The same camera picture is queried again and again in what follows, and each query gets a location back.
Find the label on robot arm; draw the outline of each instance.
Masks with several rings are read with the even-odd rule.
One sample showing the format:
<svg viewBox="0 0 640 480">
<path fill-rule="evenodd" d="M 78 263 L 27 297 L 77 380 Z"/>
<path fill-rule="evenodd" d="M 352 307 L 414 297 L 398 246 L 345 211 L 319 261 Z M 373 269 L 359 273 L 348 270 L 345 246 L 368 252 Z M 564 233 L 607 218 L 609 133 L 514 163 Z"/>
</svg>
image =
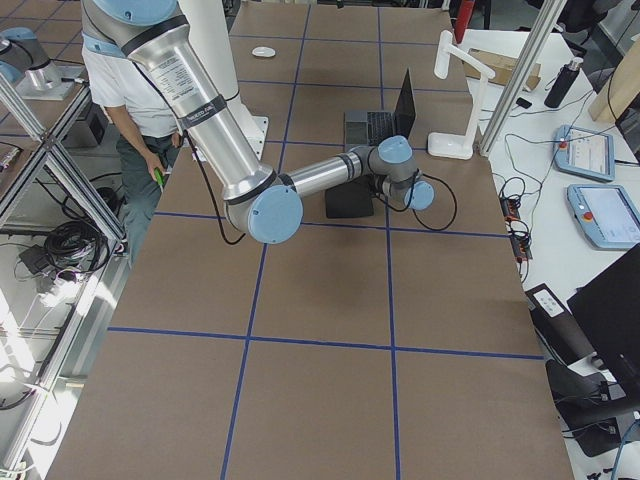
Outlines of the label on robot arm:
<svg viewBox="0 0 640 480">
<path fill-rule="evenodd" d="M 560 305 L 548 290 L 540 290 L 533 294 L 540 306 L 547 312 L 550 317 L 556 317 L 564 312 L 564 308 Z"/>
<path fill-rule="evenodd" d="M 198 88 L 182 60 L 172 56 L 149 72 L 169 103 L 179 102 L 198 93 Z"/>
</svg>

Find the laptop keyboard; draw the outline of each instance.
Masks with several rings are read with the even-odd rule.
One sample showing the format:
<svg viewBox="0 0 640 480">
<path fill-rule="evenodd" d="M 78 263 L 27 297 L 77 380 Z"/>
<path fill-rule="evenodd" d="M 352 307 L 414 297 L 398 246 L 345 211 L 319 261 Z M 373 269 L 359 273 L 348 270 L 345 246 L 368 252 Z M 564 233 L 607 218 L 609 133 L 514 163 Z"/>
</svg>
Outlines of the laptop keyboard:
<svg viewBox="0 0 640 480">
<path fill-rule="evenodd" d="M 369 145 L 377 146 L 393 136 L 393 115 L 389 112 L 368 112 Z"/>
</svg>

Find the white desk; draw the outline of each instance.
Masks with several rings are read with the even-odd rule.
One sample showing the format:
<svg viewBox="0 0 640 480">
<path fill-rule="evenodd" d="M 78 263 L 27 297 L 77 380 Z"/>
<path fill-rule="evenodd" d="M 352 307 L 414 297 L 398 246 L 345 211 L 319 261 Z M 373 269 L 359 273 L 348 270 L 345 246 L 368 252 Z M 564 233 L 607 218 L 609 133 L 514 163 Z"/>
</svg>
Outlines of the white desk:
<svg viewBox="0 0 640 480">
<path fill-rule="evenodd" d="M 464 50 L 478 48 L 517 57 L 527 35 L 523 32 L 469 30 L 465 34 L 461 47 Z M 489 156 L 494 173 L 506 178 L 522 177 L 526 182 L 527 192 L 535 191 L 538 185 L 513 169 L 505 148 L 506 135 L 513 133 L 532 141 L 546 141 L 553 139 L 560 125 L 571 124 L 574 120 L 576 126 L 595 131 L 601 131 L 611 126 L 611 124 L 594 122 L 589 116 L 588 107 L 595 99 L 595 93 L 585 97 L 586 103 L 583 99 L 558 111 L 515 117 L 524 111 L 547 110 L 543 103 L 548 93 L 545 91 L 545 86 L 555 78 L 560 68 L 572 56 L 559 34 L 552 34 L 549 37 L 538 59 L 541 64 L 540 75 L 542 79 L 540 84 L 533 92 L 523 92 L 521 95 L 533 105 L 528 110 L 517 107 L 512 111 L 511 115 L 514 117 L 506 123 L 499 141 Z M 475 93 L 477 80 L 468 79 L 468 82 L 470 90 Z M 503 87 L 490 84 L 483 108 L 493 111 L 502 90 Z M 579 99 L 591 90 L 586 75 L 580 73 L 560 106 Z M 490 112 L 483 112 L 481 118 L 489 118 L 490 115 Z M 484 132 L 487 123 L 487 121 L 480 122 L 481 131 Z M 614 136 L 616 160 L 634 162 L 635 158 L 618 130 L 614 128 L 608 133 Z M 552 160 L 552 144 L 532 145 L 514 137 L 509 137 L 507 140 L 515 166 L 542 180 L 547 174 Z M 496 178 L 498 188 L 502 183 L 501 179 Z M 540 201 L 535 207 L 533 217 L 535 195 L 525 197 L 520 208 L 522 219 L 529 226 L 533 226 L 531 246 L 533 260 L 529 262 L 529 273 L 523 286 L 526 290 L 540 283 L 546 283 L 563 301 L 575 293 L 576 287 L 588 283 L 624 253 L 597 250 L 587 241 L 573 218 L 566 200 L 566 187 L 572 183 L 596 182 L 559 172 L 552 167 L 544 181 Z M 616 165 L 616 179 L 613 183 L 623 185 L 636 206 L 640 206 L 640 168 Z M 513 190 L 508 190 L 507 193 L 516 192 L 520 188 L 520 185 L 514 183 Z M 615 451 L 588 458 L 573 440 L 567 441 L 567 450 L 571 457 L 575 478 L 580 480 L 584 480 L 591 473 L 602 472 L 603 468 L 611 468 L 615 458 Z M 609 478 L 608 475 L 603 474 L 601 478 Z M 618 477 L 640 478 L 640 445 L 638 442 L 625 447 Z"/>
</svg>

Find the robotic arm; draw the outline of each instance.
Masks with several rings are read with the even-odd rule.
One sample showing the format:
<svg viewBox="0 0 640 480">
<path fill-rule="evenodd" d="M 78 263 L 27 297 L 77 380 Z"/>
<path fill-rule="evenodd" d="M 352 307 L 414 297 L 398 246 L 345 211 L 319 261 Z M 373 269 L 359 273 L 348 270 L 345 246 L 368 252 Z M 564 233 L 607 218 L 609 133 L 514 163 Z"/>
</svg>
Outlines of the robotic arm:
<svg viewBox="0 0 640 480">
<path fill-rule="evenodd" d="M 374 175 L 380 193 L 408 208 L 431 204 L 433 188 L 420 180 L 411 147 L 399 136 L 280 176 L 261 164 L 189 44 L 189 23 L 176 0 L 82 0 L 82 15 L 87 48 L 145 67 L 222 181 L 229 221 L 256 240 L 287 240 L 302 221 L 301 197 L 361 175 Z"/>
<path fill-rule="evenodd" d="M 0 74 L 12 84 L 26 75 L 39 91 L 53 89 L 62 81 L 34 33 L 23 27 L 0 32 Z"/>
</svg>

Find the white shirt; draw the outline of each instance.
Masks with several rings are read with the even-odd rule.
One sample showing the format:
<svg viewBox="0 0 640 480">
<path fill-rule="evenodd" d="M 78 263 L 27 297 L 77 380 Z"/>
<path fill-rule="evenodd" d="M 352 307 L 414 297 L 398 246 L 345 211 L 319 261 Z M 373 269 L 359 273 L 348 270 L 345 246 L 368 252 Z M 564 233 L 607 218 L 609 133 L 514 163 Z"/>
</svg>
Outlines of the white shirt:
<svg viewBox="0 0 640 480">
<path fill-rule="evenodd" d="M 82 47 L 82 56 L 94 103 L 124 105 L 142 135 L 165 137 L 178 129 L 167 104 L 131 61 L 99 55 L 86 47 Z"/>
</svg>

